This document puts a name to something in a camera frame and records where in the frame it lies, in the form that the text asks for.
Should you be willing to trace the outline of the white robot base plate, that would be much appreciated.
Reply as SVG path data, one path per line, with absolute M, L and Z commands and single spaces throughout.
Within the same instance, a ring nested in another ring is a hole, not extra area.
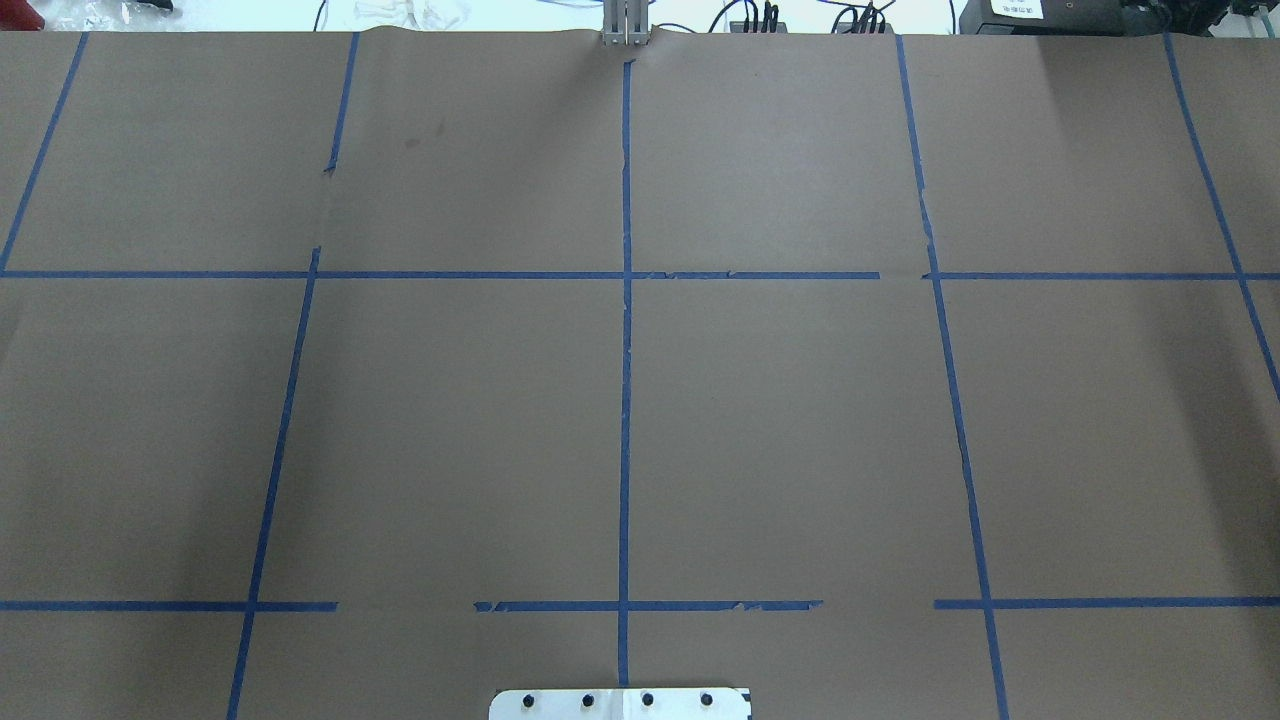
M 751 719 L 748 689 L 649 687 L 511 689 L 492 700 L 489 719 Z

